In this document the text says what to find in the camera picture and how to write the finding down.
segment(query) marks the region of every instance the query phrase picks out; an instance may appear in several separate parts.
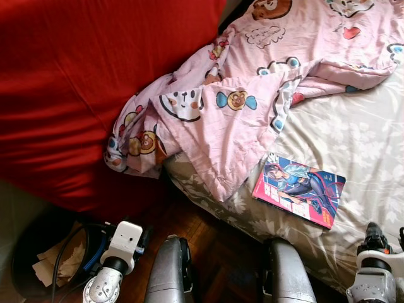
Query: wooden floor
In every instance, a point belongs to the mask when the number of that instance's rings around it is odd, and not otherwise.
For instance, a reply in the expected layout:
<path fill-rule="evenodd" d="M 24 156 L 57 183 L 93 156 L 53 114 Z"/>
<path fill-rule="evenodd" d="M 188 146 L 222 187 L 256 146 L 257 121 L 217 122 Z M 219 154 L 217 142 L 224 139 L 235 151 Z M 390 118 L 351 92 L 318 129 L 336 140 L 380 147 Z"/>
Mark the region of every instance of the wooden floor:
<path fill-rule="evenodd" d="M 145 255 L 123 280 L 118 303 L 143 302 L 155 255 L 170 234 L 188 240 L 199 280 L 200 302 L 257 302 L 262 247 L 254 239 L 193 205 L 176 189 L 167 202 L 154 206 L 133 222 L 151 224 L 154 232 Z M 319 303 L 346 302 L 345 296 L 321 282 L 313 280 L 312 284 Z M 81 300 L 81 291 L 77 291 L 64 303 Z"/>

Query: black cable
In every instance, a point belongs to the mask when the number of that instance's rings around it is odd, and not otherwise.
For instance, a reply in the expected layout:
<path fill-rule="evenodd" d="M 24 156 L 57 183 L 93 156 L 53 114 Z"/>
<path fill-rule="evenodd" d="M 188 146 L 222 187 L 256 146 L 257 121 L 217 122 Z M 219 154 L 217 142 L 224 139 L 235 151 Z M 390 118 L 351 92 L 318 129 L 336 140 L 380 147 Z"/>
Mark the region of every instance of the black cable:
<path fill-rule="evenodd" d="M 85 227 L 98 227 L 101 229 L 105 229 L 107 226 L 104 224 L 95 224 L 95 223 L 88 223 L 88 224 L 83 224 L 82 226 L 78 227 L 74 232 L 72 232 L 67 238 L 66 241 L 64 241 L 61 250 L 57 254 L 56 262 L 55 262 L 55 267 L 53 269 L 53 274 L 52 274 L 52 299 L 51 302 L 55 303 L 55 294 L 56 294 L 56 280 L 57 280 L 57 270 L 59 269 L 59 263 L 61 261 L 62 255 L 68 244 L 70 243 L 71 239 L 78 234 L 79 231 L 81 231 Z"/>
<path fill-rule="evenodd" d="M 76 290 L 78 290 L 80 287 L 82 287 L 83 285 L 86 285 L 88 281 L 90 281 L 92 278 L 92 276 L 88 279 L 86 279 L 85 281 L 82 281 L 81 283 L 77 284 L 75 287 L 73 287 L 71 290 L 69 290 L 68 292 L 66 292 L 63 297 L 61 297 L 61 299 L 59 300 L 59 303 L 62 303 L 63 300 L 70 294 L 72 294 L 73 292 L 75 292 Z"/>

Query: crumpled paper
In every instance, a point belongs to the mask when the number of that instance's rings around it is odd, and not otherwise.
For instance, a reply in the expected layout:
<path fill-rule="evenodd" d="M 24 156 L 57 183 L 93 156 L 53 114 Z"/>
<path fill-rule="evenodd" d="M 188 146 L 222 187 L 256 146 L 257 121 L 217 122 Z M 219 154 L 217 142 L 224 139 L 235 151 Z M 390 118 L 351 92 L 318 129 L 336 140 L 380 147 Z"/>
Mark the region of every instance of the crumpled paper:
<path fill-rule="evenodd" d="M 57 271 L 57 276 L 59 278 L 69 278 L 68 281 L 70 281 L 83 261 L 84 252 L 85 249 L 83 247 L 83 243 L 80 242 L 80 245 L 73 249 L 73 254 L 71 257 L 61 264 L 59 270 Z"/>

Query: floor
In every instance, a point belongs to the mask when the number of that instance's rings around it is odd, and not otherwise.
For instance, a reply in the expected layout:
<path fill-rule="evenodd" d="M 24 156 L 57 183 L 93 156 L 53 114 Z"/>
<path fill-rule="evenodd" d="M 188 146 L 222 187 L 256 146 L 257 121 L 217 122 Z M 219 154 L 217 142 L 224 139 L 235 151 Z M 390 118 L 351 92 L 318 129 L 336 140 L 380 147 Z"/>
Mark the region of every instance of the floor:
<path fill-rule="evenodd" d="M 154 232 L 145 255 L 123 280 L 117 302 L 143 302 L 154 257 L 170 234 L 188 240 L 198 274 L 200 302 L 257 302 L 256 273 L 261 267 L 261 244 L 193 205 L 177 189 L 173 189 L 170 200 L 172 202 L 156 205 L 140 219 L 133 220 L 143 225 L 152 224 Z M 319 303 L 346 302 L 345 296 L 321 282 L 313 279 L 312 285 Z M 70 295 L 65 302 L 81 303 L 81 291 Z"/>

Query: red fabric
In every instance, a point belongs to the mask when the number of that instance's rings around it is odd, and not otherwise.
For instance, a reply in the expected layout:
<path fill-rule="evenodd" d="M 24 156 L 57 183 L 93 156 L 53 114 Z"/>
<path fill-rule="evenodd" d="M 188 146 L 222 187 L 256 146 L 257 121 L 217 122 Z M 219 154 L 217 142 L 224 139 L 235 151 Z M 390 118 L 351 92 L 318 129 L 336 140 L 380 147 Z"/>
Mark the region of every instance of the red fabric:
<path fill-rule="evenodd" d="M 224 4 L 2 1 L 0 178 L 100 218 L 161 198 L 161 182 L 104 165 L 106 138 L 131 95 L 215 38 Z"/>

